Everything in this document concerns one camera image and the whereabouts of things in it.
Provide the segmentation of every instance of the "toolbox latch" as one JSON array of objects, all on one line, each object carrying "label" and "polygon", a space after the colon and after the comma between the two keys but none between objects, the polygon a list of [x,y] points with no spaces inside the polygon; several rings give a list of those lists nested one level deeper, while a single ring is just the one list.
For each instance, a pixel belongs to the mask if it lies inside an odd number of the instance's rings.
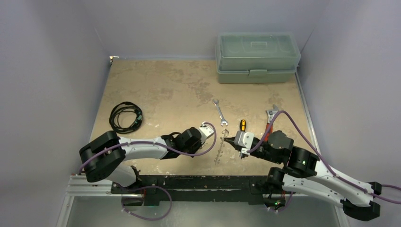
[{"label": "toolbox latch", "polygon": [[248,78],[266,77],[267,70],[249,70]]}]

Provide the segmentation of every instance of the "open-end wrench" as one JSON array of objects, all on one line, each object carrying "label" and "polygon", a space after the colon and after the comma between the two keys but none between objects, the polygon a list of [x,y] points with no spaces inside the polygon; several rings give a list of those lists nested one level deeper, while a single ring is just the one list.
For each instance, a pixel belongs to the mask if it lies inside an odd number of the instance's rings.
[{"label": "open-end wrench", "polygon": [[220,115],[220,119],[221,119],[221,122],[220,122],[220,124],[221,124],[221,126],[223,126],[223,124],[226,124],[226,126],[228,125],[228,122],[224,119],[224,117],[223,117],[223,113],[221,112],[221,110],[220,110],[220,106],[218,105],[218,99],[216,99],[216,100],[212,100],[212,102],[214,103],[214,105],[216,106],[216,108],[217,108],[217,111],[218,111],[218,114]]},{"label": "open-end wrench", "polygon": [[[273,105],[273,109],[271,110],[266,110],[267,113],[267,124],[266,124],[266,129],[269,126],[271,120],[273,119],[274,115],[279,111],[279,108],[276,105]],[[273,126],[270,127],[270,131],[267,133],[267,136],[264,138],[263,141],[267,141],[267,138],[269,137],[269,135],[273,132]]]}]

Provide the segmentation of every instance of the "toolbox lid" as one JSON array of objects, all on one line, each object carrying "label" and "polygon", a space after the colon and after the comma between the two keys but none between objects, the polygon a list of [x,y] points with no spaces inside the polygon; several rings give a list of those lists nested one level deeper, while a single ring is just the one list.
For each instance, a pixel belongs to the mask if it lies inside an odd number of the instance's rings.
[{"label": "toolbox lid", "polygon": [[216,46],[218,71],[291,70],[301,59],[290,32],[221,33]]}]

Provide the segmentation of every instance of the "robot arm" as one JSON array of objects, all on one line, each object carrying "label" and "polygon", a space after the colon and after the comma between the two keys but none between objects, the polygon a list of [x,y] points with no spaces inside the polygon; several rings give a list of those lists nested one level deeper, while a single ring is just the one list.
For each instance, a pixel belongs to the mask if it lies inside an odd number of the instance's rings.
[{"label": "robot arm", "polygon": [[367,193],[344,183],[333,176],[319,157],[308,150],[293,145],[294,141],[282,131],[275,131],[254,152],[248,151],[260,141],[253,133],[238,131],[235,137],[225,138],[240,152],[240,157],[254,156],[283,168],[273,167],[269,171],[265,187],[273,190],[290,191],[313,196],[343,208],[345,214],[359,220],[371,220],[380,215],[380,205],[373,202],[371,193],[381,194],[381,185],[377,182],[358,181],[334,168],[337,176],[345,178],[366,189]]},{"label": "robot arm", "polygon": [[[80,151],[82,163],[85,165],[88,182],[111,180],[123,187],[140,183],[138,171],[133,166],[123,165],[123,161],[138,158],[169,159],[180,154],[168,150],[172,148],[183,154],[195,154],[214,133],[212,127],[202,124],[199,128],[191,127],[183,133],[173,132],[149,140],[133,140],[118,137],[114,131],[99,136]],[[112,148],[104,154],[93,158],[105,148]]]}]

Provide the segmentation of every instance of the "metal frame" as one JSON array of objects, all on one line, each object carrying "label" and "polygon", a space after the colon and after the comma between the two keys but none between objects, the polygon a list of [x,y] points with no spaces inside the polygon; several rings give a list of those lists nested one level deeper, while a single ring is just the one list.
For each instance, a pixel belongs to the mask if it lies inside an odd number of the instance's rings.
[{"label": "metal frame", "polygon": [[[320,151],[319,145],[317,142],[317,138],[316,138],[316,134],[314,131],[314,127],[312,124],[311,116],[309,114],[309,109],[306,104],[304,92],[302,90],[301,83],[299,81],[298,72],[295,73],[295,77],[296,77],[296,83],[298,85],[299,95],[301,97],[302,104],[304,106],[304,113],[305,113],[306,119],[308,121],[308,126],[309,126],[308,128],[309,128],[309,133],[311,135],[312,143]],[[56,227],[66,227],[67,226],[68,219],[69,219],[70,212],[71,212],[71,207],[74,202],[75,196],[113,196],[113,197],[121,197],[122,196],[121,194],[111,194],[110,193],[111,187],[112,187],[112,182],[109,180],[102,180],[102,181],[99,181],[96,183],[89,183],[89,182],[87,182],[85,176],[82,176],[82,175],[71,176],[68,186],[67,186],[64,202],[61,207],[61,212],[60,212]],[[299,196],[306,196],[306,195],[294,194],[294,196],[299,197]],[[140,194],[125,194],[124,197],[141,197],[141,195]],[[344,214],[344,212],[338,207],[335,207],[335,206],[333,206],[333,207],[335,208],[335,212],[336,212],[336,215],[338,218],[339,225],[341,227],[349,227],[349,223],[348,223],[347,217]]]}]

